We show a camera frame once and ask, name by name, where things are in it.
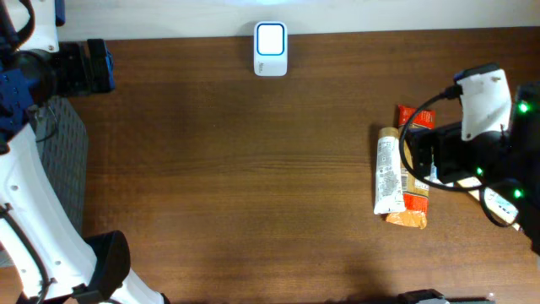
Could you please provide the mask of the orange spaghetti packet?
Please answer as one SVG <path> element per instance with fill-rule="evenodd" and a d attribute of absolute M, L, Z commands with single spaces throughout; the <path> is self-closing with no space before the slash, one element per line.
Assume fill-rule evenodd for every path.
<path fill-rule="evenodd" d="M 409 127 L 433 129 L 435 127 L 435 112 L 422 111 Z M 417 180 L 405 167 L 401 165 L 402 192 L 405 204 L 403 212 L 394 212 L 386 216 L 386 222 L 424 229 L 427 225 L 429 207 L 429 186 Z"/>

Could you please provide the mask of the white tube with gold cap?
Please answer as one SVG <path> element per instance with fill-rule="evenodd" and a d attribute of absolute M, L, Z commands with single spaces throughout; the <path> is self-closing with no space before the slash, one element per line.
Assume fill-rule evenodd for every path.
<path fill-rule="evenodd" d="M 403 212 L 402 172 L 398 143 L 399 132 L 387 127 L 379 131 L 375 164 L 374 214 Z"/>

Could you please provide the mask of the yellow white snack bag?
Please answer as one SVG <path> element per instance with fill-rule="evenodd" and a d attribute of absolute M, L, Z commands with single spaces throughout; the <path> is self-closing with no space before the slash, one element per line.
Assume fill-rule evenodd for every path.
<path fill-rule="evenodd" d="M 431 182 L 442 184 L 437 174 L 438 169 L 432 164 L 429 179 Z M 474 176 L 445 184 L 445 186 L 448 187 L 476 187 L 479 185 L 480 181 Z M 486 187 L 483 190 L 482 196 L 480 195 L 479 190 L 471 191 L 469 194 L 479 203 L 482 203 L 480 202 L 481 199 L 483 200 L 480 207 L 492 224 L 501 228 L 511 227 L 516 231 L 521 230 L 520 225 L 517 223 L 517 215 L 519 213 L 517 208 L 494 190 Z"/>

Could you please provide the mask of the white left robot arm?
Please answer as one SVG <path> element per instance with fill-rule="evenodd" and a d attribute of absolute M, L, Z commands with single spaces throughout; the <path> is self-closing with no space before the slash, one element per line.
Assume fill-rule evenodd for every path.
<path fill-rule="evenodd" d="M 46 174 L 41 144 L 53 144 L 62 113 L 55 97 L 112 92 L 113 56 L 101 39 L 61 42 L 62 1 L 21 0 L 16 26 L 1 5 L 1 244 L 23 285 L 22 303 L 157 303 L 131 266 L 120 231 L 82 237 Z"/>

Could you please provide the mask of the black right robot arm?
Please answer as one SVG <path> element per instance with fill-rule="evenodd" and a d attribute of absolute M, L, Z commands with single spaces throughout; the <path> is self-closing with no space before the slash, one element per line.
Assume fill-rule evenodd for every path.
<path fill-rule="evenodd" d="M 487 63 L 457 73 L 453 85 L 425 101 L 405 122 L 398 139 L 405 169 L 422 183 L 447 192 L 491 189 L 517 210 L 514 218 L 539 251 L 539 83 L 510 92 L 505 70 Z M 462 119 L 434 129 L 413 128 L 422 111 L 440 100 L 459 100 Z"/>

